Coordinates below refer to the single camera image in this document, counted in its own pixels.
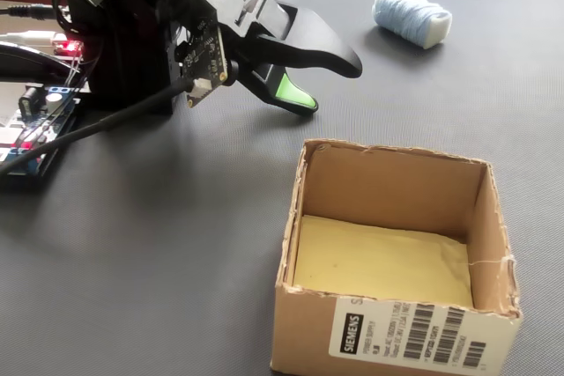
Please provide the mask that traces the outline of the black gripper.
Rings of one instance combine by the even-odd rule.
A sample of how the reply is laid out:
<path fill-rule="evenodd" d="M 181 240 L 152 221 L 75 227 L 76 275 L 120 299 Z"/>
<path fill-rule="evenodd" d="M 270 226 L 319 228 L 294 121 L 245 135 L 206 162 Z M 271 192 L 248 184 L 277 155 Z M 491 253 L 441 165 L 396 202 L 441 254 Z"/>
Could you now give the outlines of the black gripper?
<path fill-rule="evenodd" d="M 356 52 L 308 8 L 279 0 L 203 1 L 216 15 L 226 58 L 241 65 L 240 83 L 266 104 L 299 116 L 318 110 L 317 100 L 295 85 L 283 66 L 324 68 L 343 77 L 362 74 Z"/>

